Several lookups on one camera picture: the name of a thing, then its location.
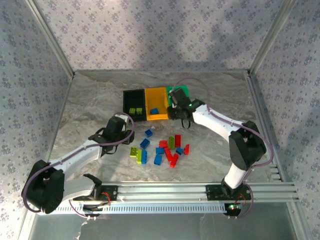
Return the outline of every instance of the toy brick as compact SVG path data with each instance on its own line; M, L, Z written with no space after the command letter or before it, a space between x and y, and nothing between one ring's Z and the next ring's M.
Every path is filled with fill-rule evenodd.
M170 168L174 168L176 166L178 158L179 158L179 155L177 153L175 153L172 157L171 162L170 162Z
M142 108L138 107L136 108L136 114L142 114Z
M167 148L168 147L168 141L166 140L161 140L159 141L159 148Z
M129 109L129 114L130 115L135 115L135 113L136 113L136 109L135 108L130 108Z
M149 138L153 135L153 132L150 129L148 129L147 131L144 132L144 134Z
M162 156L160 155L156 155L155 158L154 158L154 162L153 162L155 165L161 165L162 163Z
M169 137L168 147L169 147L169 149L175 148L175 137L174 136Z
M153 114L159 114L158 108L152 108L152 109L150 110L150 114L151 114L151 115L153 115Z
M181 135L180 134L174 135L174 147L176 147L176 148L181 147Z
M164 149L164 153L165 153L166 159L168 159L168 161L170 162L172 160L172 155L171 155L170 149L166 147Z
M146 147L148 147L148 145L150 144L150 141L148 139L143 139L143 141L140 143L140 147L143 149L146 149Z
M142 150L138 149L137 154L136 154L136 163L141 164L141 157L142 157Z
M175 150L175 152L176 152L177 154L181 155L181 154L184 152L184 150L183 150L181 147L178 147L178 148Z
M132 158L137 157L137 151L138 151L138 148L136 146L131 147L130 157L132 157Z
M189 144L185 145L183 149L183 154L188 155L189 154Z
M161 154L164 154L164 153L165 153L165 150L162 147L156 147L155 148L155 154L156 155L161 155Z
M147 151L146 150L142 150L141 163L147 164Z

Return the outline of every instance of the red lego brick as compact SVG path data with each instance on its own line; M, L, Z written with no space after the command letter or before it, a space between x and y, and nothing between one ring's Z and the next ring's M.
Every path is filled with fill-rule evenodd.
M181 135L180 134L174 135L174 146L176 148L180 148L181 147Z
M168 147L168 141L167 140L161 140L159 141L159 148L167 148Z
M172 157L171 162L170 162L170 168L174 168L176 166L178 158L179 158L179 155L177 153L175 153Z
M183 154L188 155L189 154L189 144L185 145L183 149Z
M171 155L170 149L166 147L164 149L164 153L165 153L166 159L168 159L168 161L170 162L172 160L172 155Z

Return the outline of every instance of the yellow tray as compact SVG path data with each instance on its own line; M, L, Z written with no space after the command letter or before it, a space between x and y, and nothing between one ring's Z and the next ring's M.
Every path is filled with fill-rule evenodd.
M165 87L146 88L144 89L144 96L146 119L148 121L169 119L167 113L169 104ZM155 108L158 109L159 114L150 114L150 110Z

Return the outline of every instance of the green lego brick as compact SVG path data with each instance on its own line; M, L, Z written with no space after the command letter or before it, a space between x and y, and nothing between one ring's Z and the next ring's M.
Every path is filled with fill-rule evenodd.
M129 114L130 115L135 115L135 113L136 113L136 109L135 108L130 108L129 109Z
M142 150L138 149L138 152L136 154L136 163L141 164L141 157L142 157Z
M137 151L138 151L138 148L136 146L131 147L130 157L136 158L137 157Z
M175 137L174 136L169 137L168 147L169 147L169 149L175 148Z
M141 115L142 114L142 108L136 108L136 114Z
M171 101L171 98L170 98L170 96L169 96L169 92L171 91L172 88L173 88L173 86L167 86L167 87L165 88L166 94L167 94L167 96L168 96L169 106L172 105L172 101ZM183 90L184 94L189 98L189 90L188 90L188 87L187 87L186 85L176 86L174 89L176 89L176 88L181 88L181 89Z

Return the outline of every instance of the floral wallpaper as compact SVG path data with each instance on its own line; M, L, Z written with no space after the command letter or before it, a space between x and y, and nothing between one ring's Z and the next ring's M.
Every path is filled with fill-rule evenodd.
M299 0L257 71L283 168L320 240L320 2Z
M68 77L25 1L0 1L0 239L19 233L20 197L49 150Z
M248 69L283 0L37 0L73 70Z

